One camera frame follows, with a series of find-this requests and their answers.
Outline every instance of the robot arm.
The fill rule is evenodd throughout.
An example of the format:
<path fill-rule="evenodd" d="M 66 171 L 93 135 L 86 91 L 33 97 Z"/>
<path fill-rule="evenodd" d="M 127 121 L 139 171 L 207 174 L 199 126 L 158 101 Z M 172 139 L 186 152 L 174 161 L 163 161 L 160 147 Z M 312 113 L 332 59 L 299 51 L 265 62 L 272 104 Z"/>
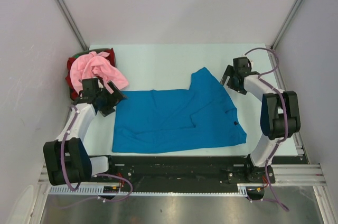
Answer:
<path fill-rule="evenodd" d="M 83 80 L 83 91 L 73 102 L 63 131 L 54 142 L 45 143 L 43 153 L 52 185 L 86 182 L 92 176 L 108 170 L 108 158 L 89 158 L 82 143 L 97 112 L 107 116 L 125 98 L 112 82 L 108 85 L 114 91 L 112 94 L 97 78 Z"/>
<path fill-rule="evenodd" d="M 229 88 L 243 95 L 250 92 L 262 102 L 260 116 L 262 136 L 248 159 L 252 168 L 264 167 L 266 160 L 270 165 L 273 159 L 271 154 L 274 154 L 276 144 L 281 144 L 285 136 L 286 124 L 284 114 L 281 113 L 281 99 L 278 92 L 282 95 L 286 106 L 287 137 L 299 132 L 301 128 L 297 94 L 293 91 L 273 88 L 269 83 L 260 80 L 259 73 L 251 71 L 251 63 L 247 57 L 233 60 L 233 66 L 227 67 L 220 83 L 224 85 L 226 81 Z"/>

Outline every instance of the red cloth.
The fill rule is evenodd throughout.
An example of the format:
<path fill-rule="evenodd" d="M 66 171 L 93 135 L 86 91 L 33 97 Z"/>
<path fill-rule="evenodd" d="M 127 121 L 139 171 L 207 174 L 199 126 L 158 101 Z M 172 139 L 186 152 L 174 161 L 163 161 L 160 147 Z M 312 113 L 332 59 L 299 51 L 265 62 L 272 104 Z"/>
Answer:
<path fill-rule="evenodd" d="M 113 67 L 116 67 L 115 52 L 114 52 L 113 48 L 106 49 L 104 51 L 109 52 L 109 56 L 107 56 L 106 59 L 110 62 L 110 64 Z M 79 96 L 78 93 L 73 88 L 72 82 L 70 80 L 70 75 L 69 75 L 70 68 L 72 67 L 75 60 L 76 60 L 76 58 L 68 58 L 68 61 L 67 61 L 68 74 L 67 74 L 67 77 L 65 78 L 65 80 L 66 80 L 66 82 L 67 82 L 67 84 L 70 88 L 69 89 L 69 96 L 70 96 L 70 99 L 72 99 L 72 100 L 75 100 Z"/>

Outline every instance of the blue cloth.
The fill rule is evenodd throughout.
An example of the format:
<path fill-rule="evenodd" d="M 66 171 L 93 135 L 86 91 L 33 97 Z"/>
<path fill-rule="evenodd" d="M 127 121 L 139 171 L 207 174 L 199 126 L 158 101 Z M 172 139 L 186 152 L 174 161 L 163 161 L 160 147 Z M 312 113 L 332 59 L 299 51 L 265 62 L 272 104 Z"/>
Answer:
<path fill-rule="evenodd" d="M 124 91 L 116 109 L 115 153 L 165 153 L 246 142 L 237 109 L 217 79 L 202 68 L 189 89 Z"/>

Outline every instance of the pink cloth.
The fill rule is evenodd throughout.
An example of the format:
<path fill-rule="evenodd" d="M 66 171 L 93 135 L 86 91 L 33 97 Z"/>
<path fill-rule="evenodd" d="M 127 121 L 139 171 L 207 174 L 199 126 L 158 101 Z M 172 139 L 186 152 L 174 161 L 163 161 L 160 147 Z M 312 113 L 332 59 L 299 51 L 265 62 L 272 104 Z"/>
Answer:
<path fill-rule="evenodd" d="M 82 90 L 82 79 L 91 79 L 101 77 L 105 87 L 110 93 L 113 90 L 108 86 L 108 81 L 112 81 L 118 89 L 128 86 L 127 79 L 115 67 L 113 67 L 105 57 L 109 56 L 108 52 L 95 51 L 89 52 L 87 55 L 79 56 L 70 69 L 70 79 L 77 93 Z"/>

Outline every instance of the white wall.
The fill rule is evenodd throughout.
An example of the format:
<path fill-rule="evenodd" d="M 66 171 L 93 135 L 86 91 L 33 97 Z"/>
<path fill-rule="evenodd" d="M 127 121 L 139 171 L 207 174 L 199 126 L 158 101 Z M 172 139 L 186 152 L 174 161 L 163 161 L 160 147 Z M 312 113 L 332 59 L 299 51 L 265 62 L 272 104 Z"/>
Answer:
<path fill-rule="evenodd" d="M 89 44 L 271 44 L 295 0 L 65 0 Z"/>
<path fill-rule="evenodd" d="M 0 0 L 0 223 L 36 184 L 67 114 L 67 57 L 80 51 L 53 0 Z"/>
<path fill-rule="evenodd" d="M 338 207 L 338 0 L 305 0 L 277 48 L 288 89 L 298 93 L 301 134 Z"/>

